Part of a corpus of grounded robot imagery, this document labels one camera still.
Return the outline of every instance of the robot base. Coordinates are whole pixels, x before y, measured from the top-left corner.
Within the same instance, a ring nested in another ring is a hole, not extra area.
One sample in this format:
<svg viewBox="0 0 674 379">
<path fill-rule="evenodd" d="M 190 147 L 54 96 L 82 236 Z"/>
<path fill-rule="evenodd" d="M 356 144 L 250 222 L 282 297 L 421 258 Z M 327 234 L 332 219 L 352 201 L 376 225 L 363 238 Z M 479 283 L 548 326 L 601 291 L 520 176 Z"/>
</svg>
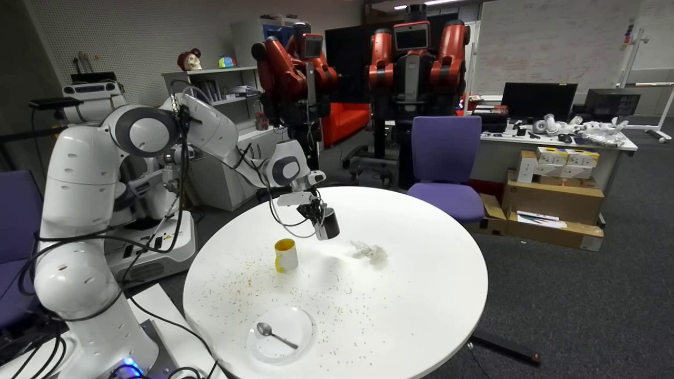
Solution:
<svg viewBox="0 0 674 379">
<path fill-rule="evenodd" d="M 157 238 L 149 242 L 153 248 L 169 248 L 172 241 L 177 218 L 169 219 L 162 231 L 157 234 Z M 148 242 L 149 234 L 153 231 L 125 231 L 117 236 L 138 241 L 141 244 Z M 130 281 L 130 286 L 157 283 L 161 278 L 182 274 L 190 267 L 192 258 L 196 255 L 196 228 L 192 214 L 184 212 L 182 231 L 175 242 L 175 248 L 171 253 L 143 253 L 140 261 L 133 266 L 133 271 L 126 274 L 126 281 Z M 110 264 L 112 274 L 123 281 L 126 267 L 134 260 L 134 248 L 126 248 L 118 242 L 110 244 L 105 248 L 105 258 Z"/>
</svg>

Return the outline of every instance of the office chair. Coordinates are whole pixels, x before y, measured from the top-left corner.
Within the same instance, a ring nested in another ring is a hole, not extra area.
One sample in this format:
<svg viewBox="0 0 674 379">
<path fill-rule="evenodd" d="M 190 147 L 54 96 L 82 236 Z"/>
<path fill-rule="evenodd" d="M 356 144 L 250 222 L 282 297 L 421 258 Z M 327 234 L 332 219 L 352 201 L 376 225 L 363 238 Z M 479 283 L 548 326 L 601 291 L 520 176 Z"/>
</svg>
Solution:
<svg viewBox="0 0 674 379">
<path fill-rule="evenodd" d="M 417 183 L 407 194 L 442 208 L 459 223 L 482 222 L 482 201 L 468 186 L 480 134 L 482 118 L 476 117 L 413 118 L 410 154 Z"/>
<path fill-rule="evenodd" d="M 0 331 L 9 331 L 36 308 L 36 296 L 19 291 L 19 272 L 36 255 L 43 197 L 28 172 L 0 173 Z"/>
</svg>

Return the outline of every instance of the small cup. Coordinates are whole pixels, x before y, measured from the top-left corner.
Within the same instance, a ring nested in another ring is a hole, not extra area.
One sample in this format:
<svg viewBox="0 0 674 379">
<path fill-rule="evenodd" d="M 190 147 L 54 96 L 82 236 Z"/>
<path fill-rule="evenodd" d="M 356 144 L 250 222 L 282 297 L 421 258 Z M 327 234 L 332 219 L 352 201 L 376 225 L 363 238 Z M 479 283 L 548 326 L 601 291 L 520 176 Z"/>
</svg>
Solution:
<svg viewBox="0 0 674 379">
<path fill-rule="evenodd" d="M 290 241 L 290 238 L 278 241 L 274 244 L 274 252 L 277 252 L 277 261 L 274 261 L 277 272 L 296 272 L 298 271 L 296 241 Z"/>
</svg>

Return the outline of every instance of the gray carpet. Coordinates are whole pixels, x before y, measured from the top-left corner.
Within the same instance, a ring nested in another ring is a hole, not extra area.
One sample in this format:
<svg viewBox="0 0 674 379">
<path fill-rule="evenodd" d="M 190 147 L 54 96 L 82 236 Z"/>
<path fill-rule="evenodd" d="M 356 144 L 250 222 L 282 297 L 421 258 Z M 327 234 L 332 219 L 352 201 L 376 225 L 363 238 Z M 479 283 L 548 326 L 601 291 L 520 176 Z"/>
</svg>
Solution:
<svg viewBox="0 0 674 379">
<path fill-rule="evenodd" d="M 674 375 L 674 144 L 630 135 L 640 152 L 624 161 L 615 178 L 601 253 L 479 238 L 489 266 L 480 330 L 538 350 L 543 364 L 534 368 L 476 347 L 474 356 L 459 353 L 429 379 Z M 325 169 L 346 178 L 341 154 L 363 141 L 366 137 L 327 152 Z M 202 214 L 201 242 L 232 218 Z M 184 277 L 162 286 L 182 306 Z"/>
</svg>

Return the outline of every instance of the computer monitor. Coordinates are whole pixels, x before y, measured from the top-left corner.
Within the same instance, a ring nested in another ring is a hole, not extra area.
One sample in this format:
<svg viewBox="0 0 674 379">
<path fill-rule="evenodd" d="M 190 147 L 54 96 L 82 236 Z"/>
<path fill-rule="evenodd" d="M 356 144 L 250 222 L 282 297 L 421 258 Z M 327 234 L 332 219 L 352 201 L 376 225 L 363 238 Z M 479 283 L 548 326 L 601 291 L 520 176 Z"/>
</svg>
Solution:
<svg viewBox="0 0 674 379">
<path fill-rule="evenodd" d="M 507 106 L 507 117 L 517 120 L 542 120 L 546 115 L 566 120 L 575 89 L 577 84 L 559 82 L 505 82 L 501 103 Z"/>
<path fill-rule="evenodd" d="M 639 94 L 624 89 L 590 89 L 586 98 L 586 115 L 594 120 L 634 117 L 639 100 Z"/>
<path fill-rule="evenodd" d="M 427 48 L 427 21 L 395 26 L 396 51 L 425 51 Z"/>
</svg>

